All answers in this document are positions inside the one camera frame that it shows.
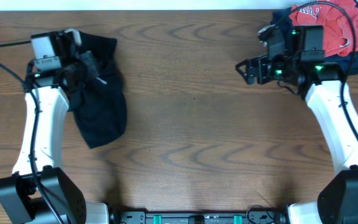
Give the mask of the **black t-shirt with logo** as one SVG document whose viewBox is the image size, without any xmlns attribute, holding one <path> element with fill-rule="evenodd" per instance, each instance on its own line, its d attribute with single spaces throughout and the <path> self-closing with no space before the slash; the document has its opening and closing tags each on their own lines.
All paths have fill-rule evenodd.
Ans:
<svg viewBox="0 0 358 224">
<path fill-rule="evenodd" d="M 88 147 L 96 148 L 117 140 L 126 130 L 124 79 L 114 60 L 117 39 L 80 35 L 78 52 L 93 54 L 99 75 L 91 75 L 80 65 L 82 71 L 73 74 L 74 84 L 68 88 L 69 110 Z"/>
</svg>

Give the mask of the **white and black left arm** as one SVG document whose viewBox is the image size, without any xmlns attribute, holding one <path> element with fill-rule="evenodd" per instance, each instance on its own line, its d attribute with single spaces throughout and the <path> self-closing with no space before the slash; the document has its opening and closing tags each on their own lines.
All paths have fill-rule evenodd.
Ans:
<svg viewBox="0 0 358 224">
<path fill-rule="evenodd" d="M 95 71 L 93 56 L 79 53 L 75 29 L 32 35 L 30 43 L 24 137 L 12 174 L 0 179 L 0 204 L 12 223 L 109 223 L 108 205 L 87 201 L 63 168 L 66 76 Z"/>
</svg>

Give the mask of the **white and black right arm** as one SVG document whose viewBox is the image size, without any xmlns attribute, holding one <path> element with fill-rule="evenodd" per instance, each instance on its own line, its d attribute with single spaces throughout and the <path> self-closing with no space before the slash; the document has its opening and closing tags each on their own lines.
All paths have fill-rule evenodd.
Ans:
<svg viewBox="0 0 358 224">
<path fill-rule="evenodd" d="M 296 26 L 286 39 L 271 25 L 258 37 L 267 52 L 238 63 L 236 70 L 249 85 L 296 86 L 295 94 L 319 123 L 334 167 L 332 181 L 316 200 L 288 205 L 277 222 L 358 223 L 358 114 L 344 72 L 324 58 L 323 28 Z"/>
</svg>

